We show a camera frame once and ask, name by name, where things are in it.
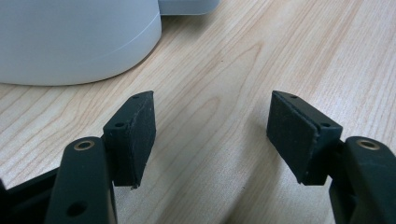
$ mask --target white container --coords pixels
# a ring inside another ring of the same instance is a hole
[[[219,0],[160,2],[163,14],[175,15],[206,13]],[[72,85],[113,77],[146,57],[160,36],[158,0],[1,0],[0,82]]]

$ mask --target wooden table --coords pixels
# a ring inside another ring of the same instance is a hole
[[[133,69],[69,87],[0,85],[0,176],[10,188],[59,165],[74,139],[154,90],[157,138],[120,223],[333,223],[327,182],[297,184],[266,138],[271,91],[299,95],[396,149],[396,1],[223,0],[165,17]]]

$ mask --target screw hole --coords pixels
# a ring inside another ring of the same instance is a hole
[[[91,140],[81,141],[81,142],[75,144],[74,149],[77,151],[82,151],[82,150],[89,149],[89,148],[93,147],[94,145],[95,145],[95,143]]]
[[[117,128],[120,128],[120,127],[123,127],[124,125],[125,125],[124,123],[116,123],[115,126],[116,126]]]
[[[358,141],[356,141],[356,143],[360,146],[360,147],[364,147],[370,150],[379,150],[380,146],[372,141],[369,140],[364,140],[364,139],[359,139]]]
[[[72,203],[66,211],[66,214],[70,217],[78,217],[87,210],[88,204],[86,202],[80,201]]]

